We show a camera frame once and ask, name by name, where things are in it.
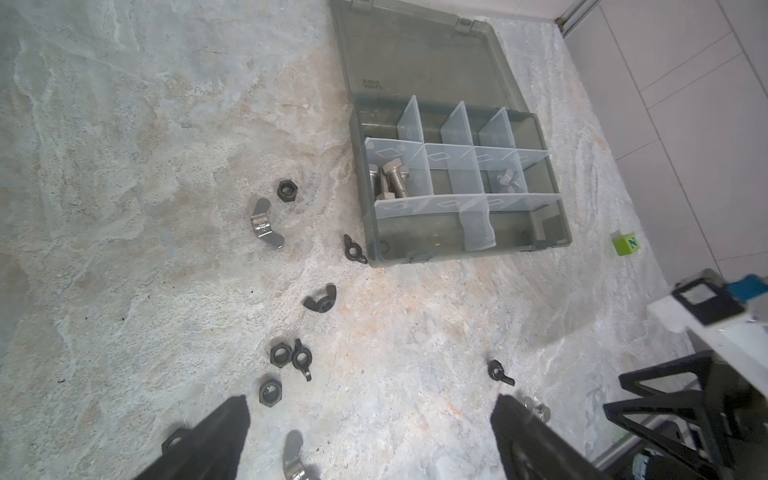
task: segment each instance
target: gray plastic container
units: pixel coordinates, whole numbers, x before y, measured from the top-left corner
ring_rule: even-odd
[[[331,0],[371,266],[571,242],[538,119],[490,25],[394,0]],[[409,196],[376,200],[398,158]]]

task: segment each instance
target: tile floor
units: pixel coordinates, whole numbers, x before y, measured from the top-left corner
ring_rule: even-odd
[[[768,2],[604,0],[567,38],[668,283],[768,274]]]

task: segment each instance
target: stone surface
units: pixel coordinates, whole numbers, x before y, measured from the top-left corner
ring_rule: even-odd
[[[666,289],[554,25],[492,18],[542,123],[574,242],[374,270],[326,2],[16,2],[0,8],[0,465],[132,478],[180,425],[248,395],[241,478],[288,431],[324,478],[502,478],[497,394],[536,396],[588,458],[622,431],[617,374],[688,353],[646,321]],[[276,201],[281,178],[296,202]],[[275,250],[250,229],[273,199]],[[301,302],[334,282],[326,314]],[[312,382],[270,365],[300,336]],[[518,387],[492,382],[499,359]],[[283,400],[257,390],[279,376]]]

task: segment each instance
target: open box lid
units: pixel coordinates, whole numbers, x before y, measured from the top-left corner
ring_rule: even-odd
[[[331,0],[350,99],[382,95],[528,111],[486,22],[397,0]]]

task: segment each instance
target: blue object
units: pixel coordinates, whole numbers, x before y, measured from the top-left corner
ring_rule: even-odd
[[[728,284],[728,291],[740,302],[747,302],[756,296],[768,293],[768,285],[757,275],[747,275],[738,282]]]

